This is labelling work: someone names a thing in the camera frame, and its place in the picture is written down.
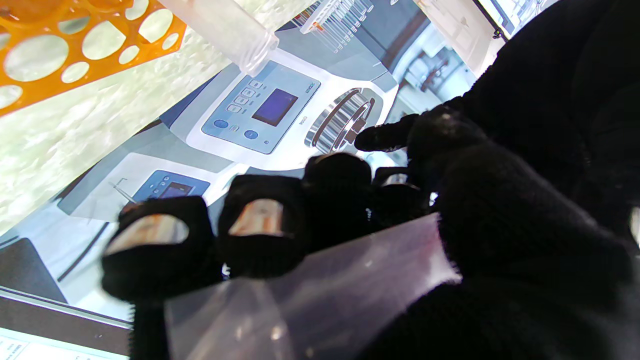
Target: clear plastic sheet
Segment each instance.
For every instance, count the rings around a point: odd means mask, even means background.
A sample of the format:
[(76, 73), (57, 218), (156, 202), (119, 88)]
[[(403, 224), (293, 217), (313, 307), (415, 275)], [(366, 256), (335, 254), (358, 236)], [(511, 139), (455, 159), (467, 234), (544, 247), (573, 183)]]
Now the clear plastic sheet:
[(437, 220), (313, 254), (276, 279), (233, 279), (169, 301), (172, 359), (354, 358), (420, 296), (459, 281)]

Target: laboratory equipment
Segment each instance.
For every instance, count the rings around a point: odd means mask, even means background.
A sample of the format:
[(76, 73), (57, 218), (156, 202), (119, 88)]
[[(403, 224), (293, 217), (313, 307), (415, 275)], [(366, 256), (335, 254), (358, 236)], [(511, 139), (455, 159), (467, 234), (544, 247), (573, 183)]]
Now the laboratory equipment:
[(255, 78), (229, 65), (174, 119), (187, 145), (262, 170), (301, 168), (309, 157), (349, 150), (365, 127), (381, 124), (397, 92), (388, 70), (357, 38), (339, 53), (298, 28)]
[(160, 123), (134, 135), (59, 196), (73, 217), (115, 221), (130, 202), (199, 195), (207, 205), (249, 166), (188, 147)]
[(337, 53), (351, 41), (373, 7), (370, 0), (320, 0), (292, 21), (303, 34), (313, 34)]
[(203, 195), (210, 183), (164, 170), (156, 170), (133, 195), (136, 202), (147, 199)]
[(158, 0), (147, 3), (137, 12), (132, 1), (3, 1), (0, 116), (179, 50), (186, 25), (171, 13), (158, 39), (140, 36), (168, 13)]
[(242, 72), (256, 76), (278, 38), (234, 0), (160, 0)]

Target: transparent plastic tube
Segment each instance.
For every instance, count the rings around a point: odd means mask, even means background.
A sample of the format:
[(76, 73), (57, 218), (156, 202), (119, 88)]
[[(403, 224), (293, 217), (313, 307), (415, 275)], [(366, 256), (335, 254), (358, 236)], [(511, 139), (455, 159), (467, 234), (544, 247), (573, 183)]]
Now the transparent plastic tube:
[(234, 0), (160, 0), (240, 70), (256, 76), (278, 47), (278, 38)]

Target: finger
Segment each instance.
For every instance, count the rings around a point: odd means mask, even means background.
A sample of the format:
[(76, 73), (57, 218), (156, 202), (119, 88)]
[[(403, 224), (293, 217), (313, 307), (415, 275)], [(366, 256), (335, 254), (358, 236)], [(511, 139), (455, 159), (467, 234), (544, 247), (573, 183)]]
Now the finger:
[(406, 147), (406, 140), (419, 115), (411, 114), (399, 122), (364, 129), (355, 141), (355, 147), (361, 151), (392, 152)]

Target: small display screen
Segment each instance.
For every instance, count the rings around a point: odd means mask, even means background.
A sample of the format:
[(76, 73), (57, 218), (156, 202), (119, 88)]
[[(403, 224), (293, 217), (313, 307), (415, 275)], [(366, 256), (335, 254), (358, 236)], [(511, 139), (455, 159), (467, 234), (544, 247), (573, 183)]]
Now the small display screen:
[(271, 126), (277, 126), (296, 100), (298, 100), (297, 96), (276, 89), (251, 117)]
[(164, 189), (160, 199), (166, 199), (168, 197), (187, 196), (193, 189), (193, 186), (188, 186), (180, 183), (170, 183), (169, 186)]

